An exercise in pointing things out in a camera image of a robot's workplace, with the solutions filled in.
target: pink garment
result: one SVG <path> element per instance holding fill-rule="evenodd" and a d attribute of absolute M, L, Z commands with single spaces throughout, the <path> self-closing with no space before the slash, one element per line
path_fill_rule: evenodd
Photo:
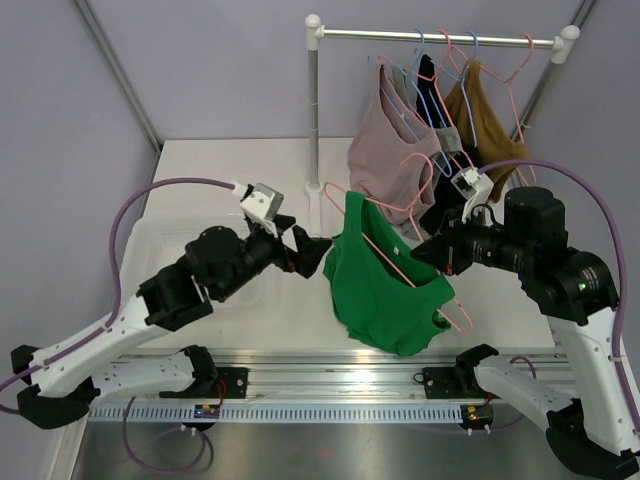
<path fill-rule="evenodd" d="M 419 140 L 407 128 L 396 109 Z M 422 153 L 431 158 L 440 148 L 435 130 L 422 123 L 406 107 L 385 73 L 385 67 L 379 64 L 371 103 L 347 154 L 351 189 L 404 208 L 424 186 L 429 167 L 420 157 L 412 158 L 404 165 L 400 165 L 400 162 L 412 153 Z M 433 202 L 433 188 L 427 188 L 421 202 L 414 207 L 414 216 L 427 210 L 425 203 Z M 409 211 L 380 209 L 394 225 L 401 224 L 410 216 Z"/>

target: wall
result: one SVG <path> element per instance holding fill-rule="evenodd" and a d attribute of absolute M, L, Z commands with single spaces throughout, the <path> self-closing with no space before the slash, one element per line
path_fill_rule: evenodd
<path fill-rule="evenodd" d="M 91 0 L 161 137 L 266 138 L 307 135 L 304 19 L 334 28 L 425 32 L 468 29 L 484 35 L 528 32 L 552 38 L 578 0 Z M 320 134 L 350 136 L 370 96 L 369 55 L 412 59 L 416 44 L 327 39 L 320 54 Z M 434 58 L 444 47 L 429 46 Z M 482 48 L 479 58 L 508 76 L 521 49 Z M 549 58 L 536 55 L 516 82 L 523 105 Z M 504 85 L 487 82 L 500 116 L 512 124 Z"/>
<path fill-rule="evenodd" d="M 616 217 L 629 270 L 624 338 L 635 373 L 640 375 L 637 18 L 639 2 L 600 2 L 541 103 L 529 144 L 536 157 L 582 175 L 604 196 Z M 567 205 L 571 242 L 614 266 L 607 225 L 590 197 L 558 174 L 540 172 L 540 177 Z"/>
<path fill-rule="evenodd" d="M 49 345 L 110 310 L 110 223 L 154 158 L 68 0 L 1 2 L 0 65 L 4 379 L 12 348 Z M 7 415 L 0 432 L 2 478 L 42 478 L 54 435 Z"/>

